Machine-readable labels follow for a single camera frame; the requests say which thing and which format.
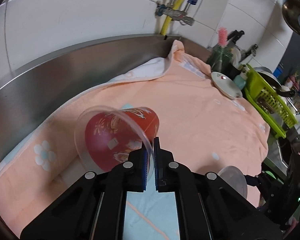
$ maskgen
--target peach towel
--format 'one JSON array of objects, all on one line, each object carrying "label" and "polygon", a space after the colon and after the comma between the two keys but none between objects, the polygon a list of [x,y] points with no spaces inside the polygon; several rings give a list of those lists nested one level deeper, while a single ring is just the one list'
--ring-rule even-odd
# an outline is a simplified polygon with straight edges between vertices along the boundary
[{"label": "peach towel", "polygon": [[[129,103],[153,109],[160,119],[161,147],[194,172],[218,172],[233,165],[244,174],[260,173],[270,129],[258,112],[243,98],[224,97],[212,85],[210,66],[186,54],[180,41],[173,43],[168,60],[161,75],[106,83],[71,99],[1,170],[0,215],[17,236],[69,186],[60,173],[77,158],[74,125],[91,106],[120,108]],[[45,151],[49,164],[38,165],[35,158],[40,151]],[[258,198],[258,190],[250,187],[248,200],[258,205]]]}]

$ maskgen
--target yellow gas hose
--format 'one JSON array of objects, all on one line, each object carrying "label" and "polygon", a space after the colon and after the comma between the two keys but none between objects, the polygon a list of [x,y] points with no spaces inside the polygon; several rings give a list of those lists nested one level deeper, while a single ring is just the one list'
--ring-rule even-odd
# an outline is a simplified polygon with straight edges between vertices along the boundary
[{"label": "yellow gas hose", "polygon": [[[179,7],[181,6],[181,4],[183,3],[184,0],[177,0],[173,6],[173,9],[174,10],[178,10]],[[168,31],[168,28],[169,28],[169,24],[171,22],[171,17],[167,16],[166,19],[164,20],[164,24],[162,26],[162,29],[161,29],[161,32],[160,34],[162,35],[166,35],[167,34],[167,31]]]}]

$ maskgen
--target screw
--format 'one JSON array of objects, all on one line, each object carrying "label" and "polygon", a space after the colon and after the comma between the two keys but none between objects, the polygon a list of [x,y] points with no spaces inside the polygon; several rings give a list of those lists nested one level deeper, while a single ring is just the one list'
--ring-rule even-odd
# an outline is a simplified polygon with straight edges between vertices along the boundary
[{"label": "screw", "polygon": [[170,163],[169,163],[169,167],[170,167],[170,168],[173,168],[173,169],[176,169],[176,168],[179,167],[179,164],[176,163],[176,162],[170,162]]},{"label": "screw", "polygon": [[94,173],[92,171],[87,172],[84,177],[86,179],[93,179],[94,178]]},{"label": "screw", "polygon": [[123,166],[124,166],[125,168],[131,168],[131,167],[133,166],[133,163],[132,163],[132,162],[125,162],[125,163],[123,164]]},{"label": "screw", "polygon": [[217,178],[217,176],[216,176],[215,173],[209,172],[209,173],[207,174],[207,178],[208,178],[208,179],[211,179],[211,180],[215,180],[215,179]]}]

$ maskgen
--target green dish rack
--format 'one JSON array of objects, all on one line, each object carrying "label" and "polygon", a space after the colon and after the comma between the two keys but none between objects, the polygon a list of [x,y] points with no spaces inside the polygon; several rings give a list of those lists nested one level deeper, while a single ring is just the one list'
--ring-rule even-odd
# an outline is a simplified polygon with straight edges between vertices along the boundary
[{"label": "green dish rack", "polygon": [[255,71],[250,65],[247,64],[250,69],[247,73],[247,85],[244,88],[246,99],[256,108],[261,114],[263,119],[270,125],[272,130],[276,133],[275,137],[286,137],[286,131],[278,125],[275,119],[270,115],[269,111],[257,104],[258,99],[261,97],[274,111],[282,118],[284,123],[292,128],[298,123],[297,119],[290,111],[289,107],[285,104],[282,98],[276,93],[276,91]]}]

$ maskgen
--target light blue bottle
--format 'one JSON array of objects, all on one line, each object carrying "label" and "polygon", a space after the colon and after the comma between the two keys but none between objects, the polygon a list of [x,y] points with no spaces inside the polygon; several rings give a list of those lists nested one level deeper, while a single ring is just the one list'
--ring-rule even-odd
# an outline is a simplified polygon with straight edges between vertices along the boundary
[{"label": "light blue bottle", "polygon": [[242,90],[246,86],[247,79],[247,75],[244,72],[241,72],[234,78],[233,82],[238,86],[238,88],[240,88],[240,90]]}]

